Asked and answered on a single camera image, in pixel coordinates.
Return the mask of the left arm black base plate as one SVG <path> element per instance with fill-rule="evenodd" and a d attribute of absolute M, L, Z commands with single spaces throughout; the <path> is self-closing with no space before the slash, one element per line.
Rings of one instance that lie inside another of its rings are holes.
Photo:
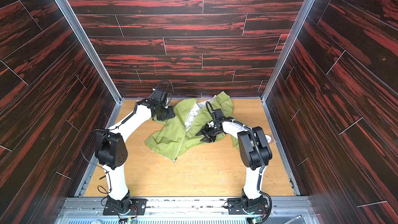
<path fill-rule="evenodd" d="M 130 198 L 124 200 L 114 200 L 107 197 L 103 210 L 104 216 L 133 215 L 142 216 L 146 211 L 147 199 Z"/>

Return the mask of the green jacket with cartoon print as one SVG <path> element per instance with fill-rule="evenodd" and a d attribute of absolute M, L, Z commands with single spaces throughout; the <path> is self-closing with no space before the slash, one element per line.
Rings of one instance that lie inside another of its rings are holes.
<path fill-rule="evenodd" d="M 162 130 L 145 140 L 151 150 L 172 161 L 191 148 L 205 145 L 201 141 L 203 136 L 197 136 L 197 133 L 203 125 L 212 121 L 206 103 L 198 102 L 197 98 L 178 102 L 174 112 L 174 118 L 162 122 Z"/>

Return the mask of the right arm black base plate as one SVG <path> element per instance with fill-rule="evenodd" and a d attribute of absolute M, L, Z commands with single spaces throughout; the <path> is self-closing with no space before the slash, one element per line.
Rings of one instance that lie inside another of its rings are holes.
<path fill-rule="evenodd" d="M 268 201 L 264 197 L 256 199 L 228 198 L 223 205 L 230 215 L 266 215 L 269 212 Z"/>

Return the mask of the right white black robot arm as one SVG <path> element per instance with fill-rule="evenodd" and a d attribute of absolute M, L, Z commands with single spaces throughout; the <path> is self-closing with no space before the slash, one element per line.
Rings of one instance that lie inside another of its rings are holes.
<path fill-rule="evenodd" d="M 261 209 L 262 219 L 267 219 L 271 214 L 272 199 L 262 191 L 262 183 L 265 169 L 273 157 L 269 147 L 271 137 L 261 127 L 252 128 L 232 117 L 226 117 L 221 109 L 210 108 L 208 112 L 211 121 L 204 124 L 197 133 L 198 136 L 203 136 L 201 142 L 213 143 L 221 134 L 236 138 L 240 158 L 247 169 L 245 185 L 236 206 L 247 214 L 254 214 Z"/>

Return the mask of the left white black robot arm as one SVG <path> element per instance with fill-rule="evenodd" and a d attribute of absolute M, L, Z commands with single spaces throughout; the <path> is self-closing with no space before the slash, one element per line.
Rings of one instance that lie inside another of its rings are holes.
<path fill-rule="evenodd" d="M 151 118 L 159 121 L 175 117 L 174 109 L 168 106 L 167 90 L 154 89 L 153 93 L 135 103 L 134 109 L 121 121 L 108 129 L 95 129 L 95 157 L 105 172 L 108 190 L 108 206 L 119 214 L 132 208 L 130 191 L 126 185 L 124 164 L 128 157 L 126 141 L 133 132 Z"/>

